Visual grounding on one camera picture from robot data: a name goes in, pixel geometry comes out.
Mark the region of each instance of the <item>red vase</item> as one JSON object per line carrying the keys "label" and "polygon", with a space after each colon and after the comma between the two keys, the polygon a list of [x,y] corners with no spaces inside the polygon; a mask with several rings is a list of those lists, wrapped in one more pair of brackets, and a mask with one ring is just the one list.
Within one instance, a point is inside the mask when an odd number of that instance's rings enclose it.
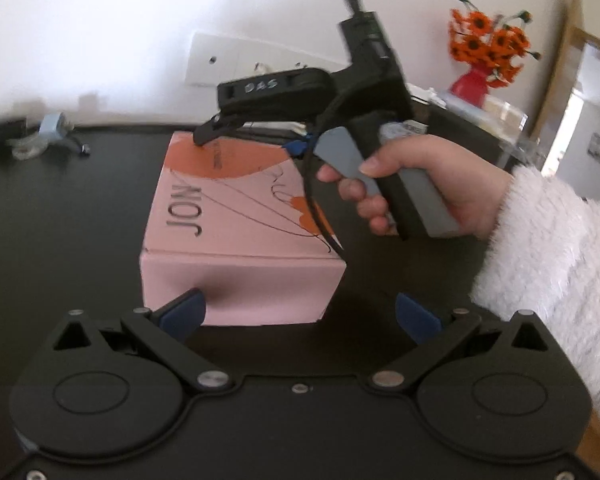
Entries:
{"label": "red vase", "polygon": [[492,70],[483,64],[471,65],[471,70],[453,83],[450,91],[453,95],[482,108],[484,97],[489,93],[487,78]]}

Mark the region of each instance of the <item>black handle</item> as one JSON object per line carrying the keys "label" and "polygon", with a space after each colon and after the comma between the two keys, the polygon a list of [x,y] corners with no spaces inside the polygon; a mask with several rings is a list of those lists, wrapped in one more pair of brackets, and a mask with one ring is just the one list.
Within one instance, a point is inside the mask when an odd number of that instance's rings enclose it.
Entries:
{"label": "black handle", "polygon": [[[397,117],[392,112],[377,110],[355,117],[347,123],[347,130],[363,158],[370,157],[380,148],[380,127],[385,123],[396,120]],[[427,231],[420,215],[409,194],[404,189],[400,176],[395,173],[390,176],[376,178],[376,184],[378,184],[380,193],[389,204],[389,211],[394,217],[400,238],[406,240],[409,236],[426,235]]]}

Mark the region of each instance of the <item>box lid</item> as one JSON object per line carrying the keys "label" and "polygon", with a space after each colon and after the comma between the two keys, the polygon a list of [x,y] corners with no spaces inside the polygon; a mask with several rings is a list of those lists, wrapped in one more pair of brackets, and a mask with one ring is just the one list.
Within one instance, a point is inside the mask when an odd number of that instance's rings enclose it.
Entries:
{"label": "box lid", "polygon": [[144,249],[339,259],[319,235],[283,148],[229,138],[196,146],[187,132],[171,139]]}

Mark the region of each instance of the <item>person's arm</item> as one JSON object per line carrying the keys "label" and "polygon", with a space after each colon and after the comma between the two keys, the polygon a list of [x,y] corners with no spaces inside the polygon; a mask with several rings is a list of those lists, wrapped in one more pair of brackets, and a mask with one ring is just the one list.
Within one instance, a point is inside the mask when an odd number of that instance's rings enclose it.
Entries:
{"label": "person's arm", "polygon": [[[600,412],[600,204],[566,184],[517,168],[513,177],[464,148],[434,136],[398,139],[360,167],[371,177],[423,168],[461,225],[460,234],[490,238],[472,300],[504,319],[534,310],[579,371]],[[386,201],[366,196],[360,181],[324,166],[318,178],[339,181],[370,229],[389,234]]]}

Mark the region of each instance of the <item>finger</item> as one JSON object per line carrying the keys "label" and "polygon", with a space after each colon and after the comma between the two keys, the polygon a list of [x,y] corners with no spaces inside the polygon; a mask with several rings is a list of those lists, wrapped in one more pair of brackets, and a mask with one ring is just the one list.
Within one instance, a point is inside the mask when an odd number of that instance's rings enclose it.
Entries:
{"label": "finger", "polygon": [[391,227],[386,216],[375,216],[369,220],[369,229],[378,236],[384,236],[391,233]]}
{"label": "finger", "polygon": [[343,178],[338,184],[338,192],[343,200],[359,202],[366,196],[366,187],[360,180]]}
{"label": "finger", "polygon": [[360,172],[378,178],[394,174],[400,168],[432,170],[448,142],[428,135],[392,140],[365,160]]}
{"label": "finger", "polygon": [[321,182],[337,182],[342,178],[342,175],[328,164],[323,164],[315,176]]}
{"label": "finger", "polygon": [[384,216],[389,211],[386,200],[381,195],[368,196],[358,202],[358,215],[365,219],[371,219],[375,216]]}

